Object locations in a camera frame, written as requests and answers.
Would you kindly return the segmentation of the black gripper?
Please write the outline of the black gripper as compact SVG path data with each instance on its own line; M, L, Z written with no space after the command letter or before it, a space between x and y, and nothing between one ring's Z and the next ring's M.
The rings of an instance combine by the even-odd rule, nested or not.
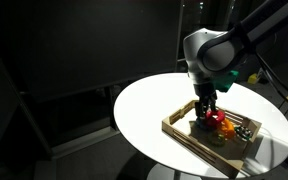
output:
M205 116L203 111L203 103L210 103L210 110L217 111L216 109L216 90L212 83L194 84L195 94L199 97L199 101L195 102L195 114L198 119L202 119Z

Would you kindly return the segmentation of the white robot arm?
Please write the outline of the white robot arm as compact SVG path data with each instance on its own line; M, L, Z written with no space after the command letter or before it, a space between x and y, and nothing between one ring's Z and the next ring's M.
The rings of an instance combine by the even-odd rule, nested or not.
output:
M260 61L271 85L277 89L274 79L288 91L277 75L256 52L256 46L265 38L288 24L288 0L266 0L245 19L229 31L195 31L183 40L188 76L193 81L199 97L196 115L206 119L209 108L215 109L216 92L214 80L230 72L246 54L254 54Z

